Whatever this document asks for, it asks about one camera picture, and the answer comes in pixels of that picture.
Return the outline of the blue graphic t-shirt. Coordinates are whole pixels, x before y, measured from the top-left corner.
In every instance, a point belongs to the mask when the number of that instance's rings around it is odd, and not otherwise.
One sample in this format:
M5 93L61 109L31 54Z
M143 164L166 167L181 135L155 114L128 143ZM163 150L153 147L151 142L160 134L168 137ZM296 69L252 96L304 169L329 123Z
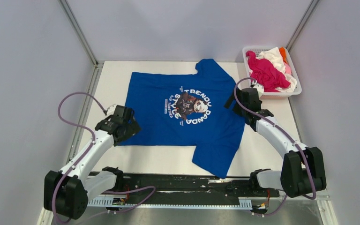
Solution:
M141 130L122 145L195 146L193 163L225 178L245 126L225 107L235 81L213 59L195 69L193 75L132 73L125 105Z

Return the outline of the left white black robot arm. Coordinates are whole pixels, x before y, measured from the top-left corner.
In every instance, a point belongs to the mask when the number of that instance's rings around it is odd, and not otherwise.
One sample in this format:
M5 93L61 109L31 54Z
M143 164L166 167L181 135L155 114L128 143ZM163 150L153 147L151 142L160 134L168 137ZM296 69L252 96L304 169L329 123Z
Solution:
M100 158L112 147L133 137L141 128L134 110L121 105L110 106L92 131L92 137L77 155L59 171L49 171L44 181L44 209L69 219L79 219L88 202L106 190L121 193L125 181L120 171L105 167L89 178Z

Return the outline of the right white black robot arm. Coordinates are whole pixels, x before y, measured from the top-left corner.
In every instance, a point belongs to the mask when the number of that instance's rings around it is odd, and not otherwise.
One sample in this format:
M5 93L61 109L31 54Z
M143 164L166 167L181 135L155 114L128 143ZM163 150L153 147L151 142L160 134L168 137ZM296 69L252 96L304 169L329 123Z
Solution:
M234 87L225 103L225 108L230 107L283 159L280 171L258 169L250 174L249 189L252 194L259 196L272 188L285 192L290 198L303 196L315 199L318 191L326 189L322 151L296 141L279 125L271 111L262 109L256 86L242 90Z

